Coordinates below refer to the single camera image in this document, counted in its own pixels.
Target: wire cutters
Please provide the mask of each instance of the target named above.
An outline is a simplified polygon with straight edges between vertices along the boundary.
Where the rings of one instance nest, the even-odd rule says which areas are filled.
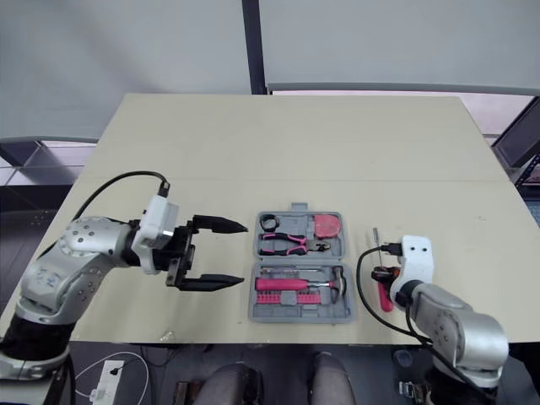
[[[290,235],[281,232],[271,234],[263,234],[262,240],[287,240],[298,244],[289,249],[275,251],[274,249],[261,249],[261,256],[288,256],[288,255],[305,255],[308,251],[326,251],[330,249],[330,243],[324,240],[308,240],[304,235]]]

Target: gray tool case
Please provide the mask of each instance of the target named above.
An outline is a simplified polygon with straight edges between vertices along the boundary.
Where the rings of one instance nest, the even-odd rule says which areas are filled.
[[[279,219],[274,232],[290,235],[305,235],[308,240],[315,237],[315,215],[330,214],[339,219],[341,229],[336,237],[324,239],[331,244],[326,251],[308,251],[305,255],[262,256],[261,249],[283,250],[295,247],[288,240],[263,240],[266,233],[261,227],[261,216],[271,214]],[[255,253],[261,259],[255,264],[251,277],[249,317],[255,322],[285,323],[348,323],[356,315],[352,299],[352,279],[349,267],[341,263],[345,255],[343,219],[339,213],[313,212],[307,203],[293,203],[290,211],[265,211],[257,215]],[[337,291],[327,286],[309,287],[302,291],[256,291],[258,278],[301,278],[309,282],[324,283],[332,280],[333,268],[343,270],[346,282],[345,293],[339,298]]]

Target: beige table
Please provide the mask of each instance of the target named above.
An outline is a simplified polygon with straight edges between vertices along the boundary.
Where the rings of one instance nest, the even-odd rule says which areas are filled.
[[[38,251],[83,200],[112,176],[157,170],[180,205],[178,224],[215,214],[250,228],[262,210],[307,202],[338,211],[354,266],[404,234],[431,238],[435,283],[495,316],[512,342],[540,340],[536,319],[540,232],[457,98],[130,94],[122,102]],[[86,214],[139,218],[158,182],[127,179]],[[248,320],[253,234],[196,236],[191,275],[228,273],[243,284],[216,293],[165,287],[165,275],[116,269],[73,333],[75,340],[198,343],[411,343],[380,326],[358,301],[348,325]],[[375,284],[364,283],[376,305]],[[4,332],[15,295],[0,323]],[[403,313],[388,319],[403,326]]]

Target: pliers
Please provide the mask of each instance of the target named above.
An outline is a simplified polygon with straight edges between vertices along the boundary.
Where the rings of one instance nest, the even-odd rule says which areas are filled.
[[[275,251],[274,249],[261,249],[261,256],[288,256],[288,255],[305,255],[308,251],[326,251],[330,249],[330,243],[324,240],[308,240],[304,235],[290,235],[281,232],[271,234],[263,234],[262,240],[287,240],[297,243],[295,247]]]

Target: hammer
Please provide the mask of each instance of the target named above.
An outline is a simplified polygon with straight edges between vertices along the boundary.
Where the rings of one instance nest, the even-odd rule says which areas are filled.
[[[332,303],[335,304],[345,295],[347,280],[343,276],[343,267],[332,267],[334,279],[330,281],[309,281],[303,278],[258,278],[255,282],[256,291],[300,291],[309,287],[330,287],[336,291],[332,295]]]

